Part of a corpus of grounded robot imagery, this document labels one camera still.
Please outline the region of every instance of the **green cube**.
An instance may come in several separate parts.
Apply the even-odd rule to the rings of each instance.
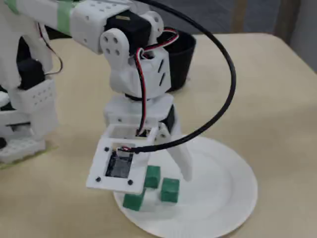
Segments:
[[[160,192],[160,200],[162,202],[178,202],[179,194],[179,184],[178,179],[164,178],[162,184],[162,190]]]
[[[138,212],[142,206],[144,194],[145,188],[143,189],[143,192],[140,195],[126,194],[124,196],[123,207]]]
[[[160,166],[148,166],[144,187],[158,188],[160,182]]]

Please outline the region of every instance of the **beige table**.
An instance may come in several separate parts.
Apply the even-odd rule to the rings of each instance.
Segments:
[[[315,237],[317,76],[273,36],[218,37],[236,64],[237,93],[205,136],[236,150],[259,181],[254,214],[228,237]],[[71,40],[52,46],[65,63],[56,77],[60,127],[48,136],[55,149],[0,171],[0,237],[152,237],[121,214],[111,192],[85,187],[105,128],[102,110],[114,94],[106,60]],[[202,36],[190,77],[175,94],[185,133],[214,115],[229,88],[227,65]]]

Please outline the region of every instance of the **white paper plate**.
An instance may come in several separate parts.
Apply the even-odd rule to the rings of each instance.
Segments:
[[[198,137],[187,143],[193,157],[193,180],[182,179],[166,151],[151,155],[163,178],[180,179],[177,204],[162,203],[158,190],[147,189],[140,212],[122,207],[124,194],[114,193],[120,210],[135,225],[162,238],[217,238],[240,227],[251,215],[258,184],[249,165],[233,150]]]

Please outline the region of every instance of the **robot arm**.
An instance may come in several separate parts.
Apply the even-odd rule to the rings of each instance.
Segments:
[[[103,53],[111,67],[111,88],[128,97],[121,95],[114,98],[105,109],[108,127],[98,144],[87,186],[142,192],[149,154],[116,153],[118,147],[114,145],[146,146],[154,144],[156,140],[159,143],[168,142],[173,134],[181,134],[173,97],[165,94],[171,87],[168,52],[162,47],[153,47],[151,57],[139,60],[138,66],[133,61],[137,49],[157,43],[157,38],[164,31],[162,18],[152,11],[135,14],[130,3],[119,4],[116,0],[85,0],[79,3],[56,0],[5,1],[8,7],[0,6],[0,46],[1,49],[5,47],[4,54],[0,54],[0,84],[7,90],[15,111],[0,112],[0,137],[12,141],[16,133],[13,129],[8,131],[8,122],[13,121],[14,124],[10,126],[27,127],[27,132],[19,132],[19,136],[28,136],[34,146],[29,150],[18,151],[15,156],[9,155],[9,159],[4,159],[8,157],[4,148],[0,150],[0,160],[11,162],[43,150],[43,136],[57,126],[54,81],[46,74],[52,68],[52,59],[46,45],[47,36],[42,25],[45,24],[68,34],[96,54]],[[31,55],[31,58],[22,61],[26,64],[25,69],[16,63],[21,37],[29,45]],[[140,68],[143,71],[143,87],[147,91],[144,102],[146,104],[149,100],[148,104],[151,105],[143,141],[135,134],[141,117],[141,103],[131,100],[143,96]],[[104,148],[111,148],[108,157],[104,154]],[[190,180],[191,159],[188,151],[179,147],[169,152],[185,179]],[[126,165],[122,168],[117,167],[116,163]],[[103,176],[104,179],[96,180],[96,176]]]

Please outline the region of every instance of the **black plastic pot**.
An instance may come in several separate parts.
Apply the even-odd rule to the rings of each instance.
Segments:
[[[165,47],[169,53],[170,76],[172,87],[169,92],[182,88],[186,82],[190,64],[196,47],[196,39],[183,31],[179,32],[178,40]],[[158,42],[162,43],[168,40],[172,33],[164,32]]]

